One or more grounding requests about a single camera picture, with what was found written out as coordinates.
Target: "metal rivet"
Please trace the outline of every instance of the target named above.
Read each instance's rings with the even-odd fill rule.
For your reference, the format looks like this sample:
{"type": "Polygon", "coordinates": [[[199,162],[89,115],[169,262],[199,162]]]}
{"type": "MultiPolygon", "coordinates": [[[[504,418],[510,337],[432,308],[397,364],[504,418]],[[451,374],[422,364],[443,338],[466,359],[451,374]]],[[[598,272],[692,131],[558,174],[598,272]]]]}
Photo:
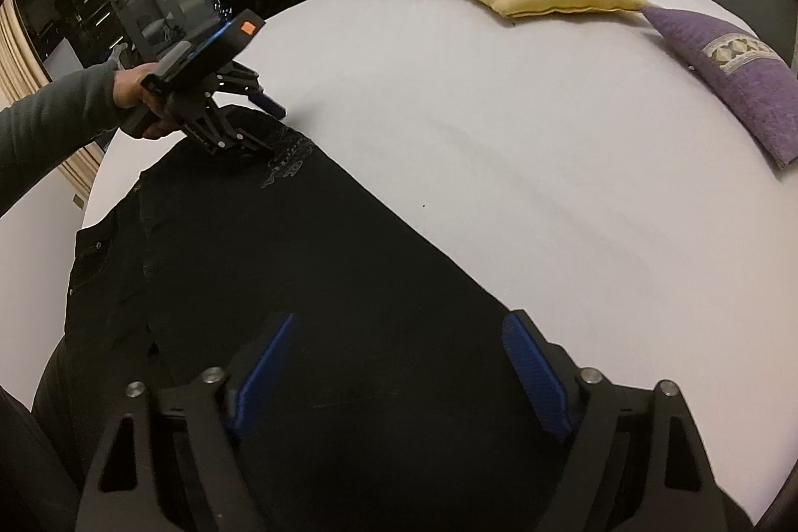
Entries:
{"type": "Polygon", "coordinates": [[[141,381],[133,381],[133,383],[128,383],[128,387],[125,389],[125,395],[132,399],[136,399],[144,395],[145,390],[147,390],[147,387],[141,381]]]}
{"type": "Polygon", "coordinates": [[[679,387],[673,381],[668,381],[667,379],[660,382],[659,389],[668,397],[675,397],[679,394],[679,387]]]}
{"type": "Polygon", "coordinates": [[[604,375],[594,367],[582,368],[580,376],[582,377],[582,381],[592,386],[596,385],[596,383],[599,383],[604,378],[604,375]]]}
{"type": "Polygon", "coordinates": [[[209,367],[202,373],[203,383],[218,383],[222,379],[224,379],[224,371],[221,367],[209,367]]]}

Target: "white comforter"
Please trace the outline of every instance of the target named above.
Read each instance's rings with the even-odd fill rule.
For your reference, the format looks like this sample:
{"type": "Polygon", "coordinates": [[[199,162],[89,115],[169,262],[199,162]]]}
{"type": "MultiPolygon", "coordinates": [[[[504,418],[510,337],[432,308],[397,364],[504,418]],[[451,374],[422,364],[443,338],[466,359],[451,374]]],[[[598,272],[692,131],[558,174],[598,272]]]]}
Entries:
{"type": "MultiPolygon", "coordinates": [[[[773,173],[643,19],[312,0],[239,59],[290,125],[577,363],[677,381],[718,482],[763,513],[798,457],[798,176],[773,173]]],[[[118,134],[85,224],[177,138],[118,134]]]]}

